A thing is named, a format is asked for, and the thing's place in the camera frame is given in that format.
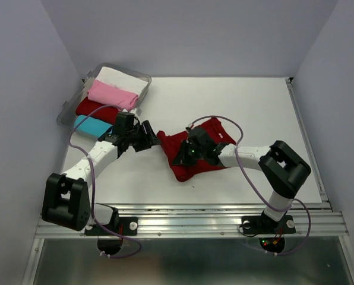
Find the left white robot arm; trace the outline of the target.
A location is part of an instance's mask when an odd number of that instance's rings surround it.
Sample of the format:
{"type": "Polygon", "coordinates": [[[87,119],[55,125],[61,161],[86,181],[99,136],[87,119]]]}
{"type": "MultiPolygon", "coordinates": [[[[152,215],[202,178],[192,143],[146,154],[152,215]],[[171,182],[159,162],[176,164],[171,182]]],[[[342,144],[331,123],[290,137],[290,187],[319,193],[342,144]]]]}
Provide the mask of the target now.
{"type": "Polygon", "coordinates": [[[118,209],[96,204],[96,179],[130,147],[139,152],[159,145],[150,122],[133,113],[119,112],[115,124],[90,151],[77,147],[84,157],[61,174],[51,174],[45,186],[42,220],[75,231],[98,226],[107,234],[120,230],[118,209]]]}

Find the rolled pink t shirt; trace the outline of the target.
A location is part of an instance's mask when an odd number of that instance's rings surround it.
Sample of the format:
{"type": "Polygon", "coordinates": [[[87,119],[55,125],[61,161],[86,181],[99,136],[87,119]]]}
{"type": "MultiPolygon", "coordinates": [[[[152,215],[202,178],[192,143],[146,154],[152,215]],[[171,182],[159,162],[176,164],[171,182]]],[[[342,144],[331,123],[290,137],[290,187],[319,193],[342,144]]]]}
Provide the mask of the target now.
{"type": "Polygon", "coordinates": [[[120,110],[133,110],[138,100],[138,95],[117,87],[107,85],[99,80],[94,80],[87,91],[89,100],[103,105],[112,105],[120,110]]]}

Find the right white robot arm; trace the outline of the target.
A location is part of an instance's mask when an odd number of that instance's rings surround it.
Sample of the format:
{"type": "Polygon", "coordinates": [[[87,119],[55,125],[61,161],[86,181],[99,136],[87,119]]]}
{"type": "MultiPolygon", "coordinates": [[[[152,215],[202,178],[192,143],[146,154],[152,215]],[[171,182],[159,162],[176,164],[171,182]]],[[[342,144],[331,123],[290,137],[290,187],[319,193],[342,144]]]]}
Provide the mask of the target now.
{"type": "Polygon", "coordinates": [[[266,147],[238,147],[229,142],[214,142],[206,130],[196,127],[183,140],[174,166],[194,166],[203,160],[211,166],[238,166],[246,181],[265,203],[260,217],[249,218],[249,227],[262,227],[273,232],[282,224],[293,199],[311,174],[311,167],[287,143],[277,140],[266,147]],[[273,191],[268,200],[257,191],[245,169],[263,172],[273,191]]]}

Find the rolled white t shirt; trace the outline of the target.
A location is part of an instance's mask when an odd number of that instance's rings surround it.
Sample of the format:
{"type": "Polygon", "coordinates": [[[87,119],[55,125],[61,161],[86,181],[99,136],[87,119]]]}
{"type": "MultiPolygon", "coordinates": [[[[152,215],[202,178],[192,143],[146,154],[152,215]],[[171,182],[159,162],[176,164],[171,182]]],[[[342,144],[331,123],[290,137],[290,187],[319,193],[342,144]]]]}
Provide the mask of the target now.
{"type": "Polygon", "coordinates": [[[102,67],[98,73],[96,80],[105,83],[109,86],[119,88],[140,95],[141,92],[148,86],[148,81],[128,75],[109,67],[102,67]]]}

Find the clear plastic storage bin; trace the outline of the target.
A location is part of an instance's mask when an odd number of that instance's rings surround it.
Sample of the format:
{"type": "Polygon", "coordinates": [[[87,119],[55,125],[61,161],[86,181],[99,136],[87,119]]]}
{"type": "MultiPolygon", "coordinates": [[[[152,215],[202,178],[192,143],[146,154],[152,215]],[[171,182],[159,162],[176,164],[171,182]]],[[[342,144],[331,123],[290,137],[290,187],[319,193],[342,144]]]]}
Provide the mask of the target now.
{"type": "Polygon", "coordinates": [[[90,71],[86,78],[84,79],[82,85],[78,88],[78,90],[75,92],[75,94],[71,97],[70,100],[67,100],[63,106],[60,114],[58,115],[56,122],[59,126],[66,128],[67,130],[71,131],[74,126],[74,122],[77,118],[76,110],[80,102],[83,101],[85,97],[87,97],[87,90],[92,86],[93,80],[96,79],[98,76],[99,72],[103,67],[107,68],[112,68],[115,69],[119,72],[122,72],[124,74],[127,74],[129,76],[133,76],[135,78],[138,78],[141,81],[145,82],[145,86],[142,89],[141,93],[139,94],[139,99],[137,100],[135,104],[135,114],[140,116],[141,115],[141,104],[143,100],[145,99],[149,87],[152,82],[151,76],[144,74],[142,72],[134,71],[128,68],[124,68],[121,66],[117,66],[114,64],[110,63],[102,63],[99,64],[95,69],[90,71]]]}

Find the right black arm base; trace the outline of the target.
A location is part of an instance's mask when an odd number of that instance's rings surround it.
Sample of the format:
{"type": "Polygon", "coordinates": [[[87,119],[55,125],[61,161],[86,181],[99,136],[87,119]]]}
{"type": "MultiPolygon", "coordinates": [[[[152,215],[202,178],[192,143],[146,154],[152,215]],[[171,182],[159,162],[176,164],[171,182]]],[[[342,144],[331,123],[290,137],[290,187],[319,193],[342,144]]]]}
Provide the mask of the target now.
{"type": "Polygon", "coordinates": [[[238,231],[247,237],[256,235],[275,235],[296,233],[293,217],[284,215],[281,220],[274,221],[264,213],[259,216],[243,216],[238,231]]]}

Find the rolled cyan t shirt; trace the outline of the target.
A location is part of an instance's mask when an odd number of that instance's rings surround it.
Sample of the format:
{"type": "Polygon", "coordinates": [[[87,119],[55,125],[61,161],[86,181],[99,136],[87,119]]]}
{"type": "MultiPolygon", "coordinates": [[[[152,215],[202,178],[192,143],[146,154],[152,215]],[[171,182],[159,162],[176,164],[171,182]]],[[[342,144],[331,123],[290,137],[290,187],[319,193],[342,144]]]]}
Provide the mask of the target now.
{"type": "Polygon", "coordinates": [[[76,130],[77,133],[85,137],[98,139],[112,127],[111,124],[99,119],[88,117],[76,130]]]}

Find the rolled dark red t shirt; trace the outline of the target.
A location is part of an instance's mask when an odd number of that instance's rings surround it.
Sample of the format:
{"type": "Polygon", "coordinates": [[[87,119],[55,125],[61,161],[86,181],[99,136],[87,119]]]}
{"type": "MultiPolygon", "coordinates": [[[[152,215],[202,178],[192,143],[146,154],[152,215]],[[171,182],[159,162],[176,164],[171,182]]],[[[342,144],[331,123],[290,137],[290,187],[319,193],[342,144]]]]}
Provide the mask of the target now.
{"type": "Polygon", "coordinates": [[[77,116],[84,115],[87,116],[91,114],[91,112],[97,110],[94,112],[91,117],[101,120],[103,122],[109,123],[109,124],[114,124],[116,121],[116,115],[119,112],[119,110],[115,107],[104,107],[102,108],[102,104],[98,102],[94,102],[89,100],[87,97],[85,97],[80,104],[77,106],[75,110],[75,114],[77,116]]]}

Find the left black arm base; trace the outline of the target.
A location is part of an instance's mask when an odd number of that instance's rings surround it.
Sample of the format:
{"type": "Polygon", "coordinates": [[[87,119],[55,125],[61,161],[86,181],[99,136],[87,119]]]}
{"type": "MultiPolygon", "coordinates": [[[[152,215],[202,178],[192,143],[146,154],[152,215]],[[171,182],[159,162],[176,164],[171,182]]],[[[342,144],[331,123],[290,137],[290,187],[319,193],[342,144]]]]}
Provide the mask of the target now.
{"type": "MultiPolygon", "coordinates": [[[[137,217],[119,217],[117,221],[111,221],[105,227],[123,236],[136,236],[138,229],[138,218],[137,217]]],[[[85,229],[84,234],[86,236],[110,236],[111,234],[103,230],[98,225],[92,225],[91,229],[85,229]]]]}

